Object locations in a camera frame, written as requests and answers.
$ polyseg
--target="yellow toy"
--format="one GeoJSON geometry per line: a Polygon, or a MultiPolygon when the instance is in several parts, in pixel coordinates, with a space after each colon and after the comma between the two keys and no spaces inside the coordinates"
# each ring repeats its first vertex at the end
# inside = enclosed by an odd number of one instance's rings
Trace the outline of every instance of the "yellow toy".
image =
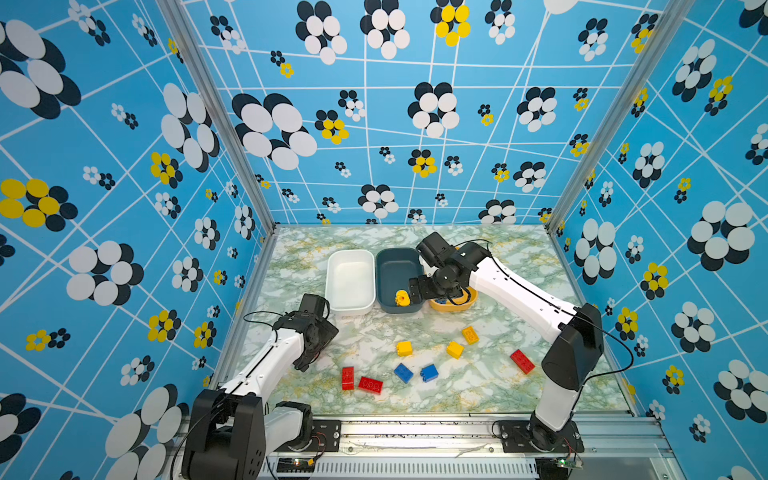
{"type": "Polygon", "coordinates": [[[464,334],[464,338],[467,340],[467,343],[469,345],[473,343],[477,343],[480,341],[480,338],[478,337],[478,334],[475,333],[475,329],[468,326],[467,328],[462,330],[462,333],[464,334]]]}
{"type": "Polygon", "coordinates": [[[413,354],[413,347],[410,342],[400,342],[397,344],[397,354],[400,356],[408,356],[413,354]]]}
{"type": "Polygon", "coordinates": [[[411,304],[411,296],[405,290],[398,290],[395,294],[395,304],[397,306],[408,306],[411,304]]]}
{"type": "Polygon", "coordinates": [[[458,359],[460,356],[462,356],[462,353],[464,352],[464,347],[459,345],[456,342],[451,342],[448,345],[448,354],[452,356],[455,359],[458,359]]]}

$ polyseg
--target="blue patterned wallpaper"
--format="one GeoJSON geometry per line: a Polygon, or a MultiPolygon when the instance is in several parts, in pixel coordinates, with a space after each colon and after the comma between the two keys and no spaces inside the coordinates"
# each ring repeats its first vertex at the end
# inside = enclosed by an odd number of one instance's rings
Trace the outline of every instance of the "blue patterned wallpaper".
{"type": "Polygon", "coordinates": [[[536,223],[666,0],[182,2],[281,223],[536,223]]]}
{"type": "Polygon", "coordinates": [[[154,2],[6,2],[0,91],[0,478],[155,478],[263,229],[154,2]]]}
{"type": "Polygon", "coordinates": [[[694,4],[556,230],[688,478],[768,477],[765,4],[694,4]]]}

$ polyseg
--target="green marble pattern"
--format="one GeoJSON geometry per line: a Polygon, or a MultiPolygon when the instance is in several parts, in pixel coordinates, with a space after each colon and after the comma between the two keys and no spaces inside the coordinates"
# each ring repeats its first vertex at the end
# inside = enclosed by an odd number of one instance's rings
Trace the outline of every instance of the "green marble pattern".
{"type": "MultiPolygon", "coordinates": [[[[298,307],[304,293],[323,295],[328,257],[337,250],[365,249],[376,255],[391,247],[415,247],[437,230],[450,243],[485,238],[497,258],[517,274],[562,299],[577,302],[563,266],[542,226],[402,226],[283,227],[256,310],[285,311],[298,307]]],[[[263,315],[270,323],[274,318],[263,315]]],[[[330,320],[339,335],[305,373],[291,369],[275,388],[269,404],[304,402],[320,415],[396,412],[530,412],[541,396],[546,377],[541,360],[549,345],[528,324],[480,294],[469,310],[439,313],[427,305],[410,315],[391,315],[378,306],[364,316],[330,320]],[[467,346],[462,329],[473,326],[480,341],[467,346]],[[410,340],[414,353],[398,357],[395,344],[410,340]],[[451,341],[465,345],[460,359],[445,352],[451,341]],[[536,365],[524,375],[509,355],[520,349],[536,365]],[[414,373],[409,384],[393,370],[403,363],[414,373]],[[424,383],[422,367],[434,363],[437,380],[424,383]],[[341,368],[355,367],[360,376],[384,382],[382,394],[341,390],[341,368]]],[[[254,324],[240,357],[241,369],[272,335],[254,324]]],[[[596,372],[608,371],[601,359],[596,372]]],[[[613,376],[591,380],[577,410],[626,410],[613,376]]]]}

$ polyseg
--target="blue lego brick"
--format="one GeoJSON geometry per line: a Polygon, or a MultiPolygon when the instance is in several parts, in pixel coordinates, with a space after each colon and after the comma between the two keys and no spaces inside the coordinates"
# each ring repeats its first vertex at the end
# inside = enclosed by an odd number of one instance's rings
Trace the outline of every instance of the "blue lego brick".
{"type": "Polygon", "coordinates": [[[422,378],[429,382],[437,378],[437,368],[434,365],[426,366],[422,369],[422,378]]]}
{"type": "Polygon", "coordinates": [[[402,363],[400,365],[397,365],[397,368],[395,369],[395,375],[400,377],[400,379],[405,383],[410,382],[411,379],[413,378],[413,372],[408,370],[408,367],[403,365],[402,363]]]}

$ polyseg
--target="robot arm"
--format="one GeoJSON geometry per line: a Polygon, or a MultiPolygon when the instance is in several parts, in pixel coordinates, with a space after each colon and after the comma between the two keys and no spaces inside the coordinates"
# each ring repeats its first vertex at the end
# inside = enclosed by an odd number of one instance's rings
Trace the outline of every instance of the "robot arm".
{"type": "Polygon", "coordinates": [[[416,249],[436,270],[410,280],[411,301],[460,297],[471,286],[509,308],[552,344],[541,363],[548,378],[530,424],[531,443],[542,451],[552,450],[571,420],[584,381],[603,354],[600,312],[590,304],[577,308],[546,293],[477,243],[456,249],[434,232],[416,249]]]}
{"type": "Polygon", "coordinates": [[[297,449],[309,443],[310,406],[281,402],[264,415],[263,399],[291,365],[305,372],[339,332],[323,316],[327,305],[321,296],[305,294],[298,310],[275,322],[276,334],[243,370],[220,389],[197,396],[181,464],[184,478],[256,478],[264,458],[283,443],[297,449]],[[232,426],[225,425],[231,417],[232,426]]]}

